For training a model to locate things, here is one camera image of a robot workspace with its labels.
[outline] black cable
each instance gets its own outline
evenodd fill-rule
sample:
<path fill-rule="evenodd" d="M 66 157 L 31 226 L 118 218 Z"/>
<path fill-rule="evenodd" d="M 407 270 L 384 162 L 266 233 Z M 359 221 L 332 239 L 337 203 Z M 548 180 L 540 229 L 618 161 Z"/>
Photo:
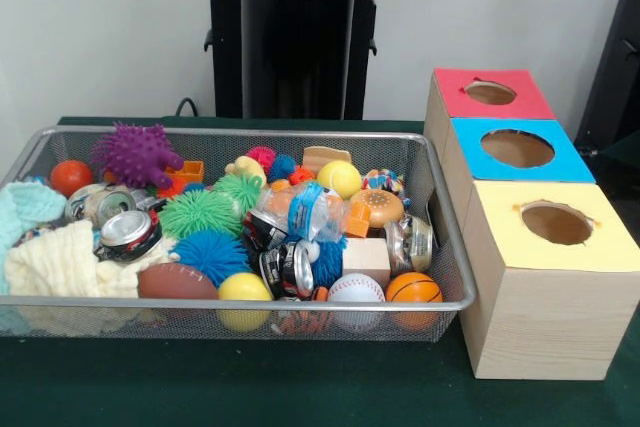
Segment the black cable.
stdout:
<path fill-rule="evenodd" d="M 185 104 L 189 104 L 191 106 L 191 111 L 193 112 L 193 116 L 194 117 L 199 117 L 200 116 L 200 114 L 198 114 L 198 108 L 196 107 L 195 102 L 193 100 L 191 100 L 189 97 L 185 97 L 178 104 L 178 108 L 176 109 L 176 117 L 180 116 L 180 114 L 182 113 L 182 109 L 184 108 Z"/>

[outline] orange basketball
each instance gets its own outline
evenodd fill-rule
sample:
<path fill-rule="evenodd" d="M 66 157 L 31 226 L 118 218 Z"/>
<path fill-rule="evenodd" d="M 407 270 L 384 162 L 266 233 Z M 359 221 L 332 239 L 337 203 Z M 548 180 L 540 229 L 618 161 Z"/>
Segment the orange basketball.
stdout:
<path fill-rule="evenodd" d="M 387 302 L 442 302 L 442 292 L 435 280 L 425 274 L 409 272 L 399 275 L 387 287 Z M 393 320 L 407 330 L 424 330 L 438 320 L 437 312 L 398 312 Z"/>

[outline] yellow ball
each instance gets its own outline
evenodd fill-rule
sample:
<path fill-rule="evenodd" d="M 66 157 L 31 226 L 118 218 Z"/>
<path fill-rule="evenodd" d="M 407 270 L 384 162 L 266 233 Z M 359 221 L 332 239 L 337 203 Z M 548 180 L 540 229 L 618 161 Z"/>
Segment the yellow ball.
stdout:
<path fill-rule="evenodd" d="M 273 300 L 260 277 L 248 272 L 234 274 L 220 284 L 220 300 Z M 235 332 L 251 332 L 262 326 L 269 317 L 269 310 L 219 310 L 218 318 L 227 329 Z"/>
<path fill-rule="evenodd" d="M 349 200 L 362 188 L 360 172 L 344 160 L 334 160 L 322 167 L 317 181 L 321 186 L 335 190 L 344 200 Z"/>

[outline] purple spiky ball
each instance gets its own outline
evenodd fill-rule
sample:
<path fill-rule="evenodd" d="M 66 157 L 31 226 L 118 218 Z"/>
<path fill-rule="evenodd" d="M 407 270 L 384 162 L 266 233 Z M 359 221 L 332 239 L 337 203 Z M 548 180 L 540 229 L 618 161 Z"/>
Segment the purple spiky ball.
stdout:
<path fill-rule="evenodd" d="M 173 184 L 167 167 L 182 169 L 184 160 L 171 148 L 161 125 L 141 127 L 115 124 L 113 134 L 103 135 L 91 151 L 100 173 L 111 172 L 118 182 L 136 189 L 154 184 L 168 189 Z"/>

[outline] circular hole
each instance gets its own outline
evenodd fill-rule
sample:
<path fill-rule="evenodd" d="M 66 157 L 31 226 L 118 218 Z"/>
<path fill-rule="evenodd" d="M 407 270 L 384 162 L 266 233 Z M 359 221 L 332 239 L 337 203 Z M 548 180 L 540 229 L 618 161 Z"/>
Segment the circular hole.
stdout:
<path fill-rule="evenodd" d="M 591 236 L 590 219 L 567 205 L 534 202 L 520 215 L 531 232 L 554 244 L 581 244 Z"/>
<path fill-rule="evenodd" d="M 476 80 L 464 88 L 469 97 L 483 104 L 506 105 L 516 100 L 516 93 L 497 82 Z"/>
<path fill-rule="evenodd" d="M 527 169 L 548 164 L 556 153 L 542 137 L 520 130 L 496 130 L 482 137 L 482 148 L 494 159 Z"/>

